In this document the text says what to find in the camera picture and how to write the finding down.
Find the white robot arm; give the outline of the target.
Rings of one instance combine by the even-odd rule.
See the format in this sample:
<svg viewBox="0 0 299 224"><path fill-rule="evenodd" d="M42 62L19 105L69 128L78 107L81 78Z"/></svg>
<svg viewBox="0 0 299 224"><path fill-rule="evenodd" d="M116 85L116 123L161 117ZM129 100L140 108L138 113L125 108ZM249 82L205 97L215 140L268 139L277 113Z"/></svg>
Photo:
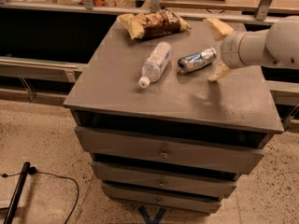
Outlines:
<svg viewBox="0 0 299 224"><path fill-rule="evenodd" d="M221 61L216 81L235 69L259 65L269 68L299 69L299 17L289 16L275 22L269 29L256 32L234 30L216 18L204 19L215 40L221 42Z"/></svg>

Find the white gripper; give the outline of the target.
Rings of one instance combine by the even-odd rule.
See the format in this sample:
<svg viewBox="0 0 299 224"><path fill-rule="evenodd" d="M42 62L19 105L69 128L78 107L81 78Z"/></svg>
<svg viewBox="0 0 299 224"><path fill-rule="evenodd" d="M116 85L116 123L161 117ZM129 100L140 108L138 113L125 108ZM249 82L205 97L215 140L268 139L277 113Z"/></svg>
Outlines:
<svg viewBox="0 0 299 224"><path fill-rule="evenodd" d="M209 76L208 80L217 81L230 74L232 69L245 67L240 55L240 46L246 33L234 31L230 25L217 18L206 18L204 23L215 40L223 39L221 42L222 62L216 65L215 74Z"/></svg>

